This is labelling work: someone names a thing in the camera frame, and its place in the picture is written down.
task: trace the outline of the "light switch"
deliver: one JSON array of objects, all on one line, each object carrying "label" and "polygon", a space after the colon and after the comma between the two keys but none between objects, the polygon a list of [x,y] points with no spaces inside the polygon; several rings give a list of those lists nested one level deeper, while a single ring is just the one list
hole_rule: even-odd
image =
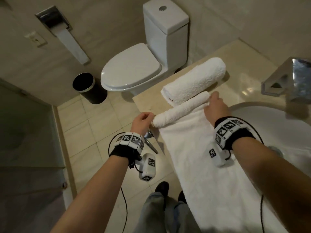
[{"label": "light switch", "polygon": [[25,35],[25,38],[29,39],[36,47],[43,46],[47,43],[45,39],[41,37],[36,31]]}]

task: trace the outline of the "toilet seat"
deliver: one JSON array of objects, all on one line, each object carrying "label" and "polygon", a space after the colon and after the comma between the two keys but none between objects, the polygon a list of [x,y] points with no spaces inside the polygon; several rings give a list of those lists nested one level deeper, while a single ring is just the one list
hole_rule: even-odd
[{"label": "toilet seat", "polygon": [[141,84],[162,69],[149,48],[139,43],[114,56],[101,72],[101,84],[110,89],[126,89]]}]

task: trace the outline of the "black shoe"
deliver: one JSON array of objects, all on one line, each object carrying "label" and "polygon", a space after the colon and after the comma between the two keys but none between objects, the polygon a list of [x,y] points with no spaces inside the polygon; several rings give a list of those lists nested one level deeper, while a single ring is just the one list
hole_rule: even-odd
[{"label": "black shoe", "polygon": [[181,191],[181,192],[179,193],[178,201],[183,201],[185,204],[187,204],[187,201],[186,201],[186,198],[185,198],[185,195],[184,195],[184,192],[183,192],[183,191]]},{"label": "black shoe", "polygon": [[155,192],[160,192],[165,198],[167,196],[167,194],[169,193],[169,183],[166,181],[162,181],[156,187]]}]

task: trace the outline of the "marble countertop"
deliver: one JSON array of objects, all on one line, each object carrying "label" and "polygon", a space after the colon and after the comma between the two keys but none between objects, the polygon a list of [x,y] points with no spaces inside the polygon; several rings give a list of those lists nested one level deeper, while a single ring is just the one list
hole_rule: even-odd
[{"label": "marble countertop", "polygon": [[272,97],[261,94],[261,82],[266,80],[278,66],[240,40],[235,40],[221,47],[214,53],[135,96],[133,100],[139,111],[160,114],[172,108],[160,93],[163,86],[212,57],[220,57],[224,61],[226,75],[220,83],[210,86],[207,91],[210,93],[218,91],[228,106],[234,108],[245,105],[265,105],[286,111],[311,125],[311,106],[286,101],[285,95]]}]

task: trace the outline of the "black trash can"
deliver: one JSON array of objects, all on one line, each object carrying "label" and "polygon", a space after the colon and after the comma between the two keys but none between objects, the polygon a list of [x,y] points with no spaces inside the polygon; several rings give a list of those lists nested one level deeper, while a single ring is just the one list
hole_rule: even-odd
[{"label": "black trash can", "polygon": [[76,76],[72,86],[92,104],[100,104],[107,98],[107,90],[96,82],[90,73],[82,73]]}]

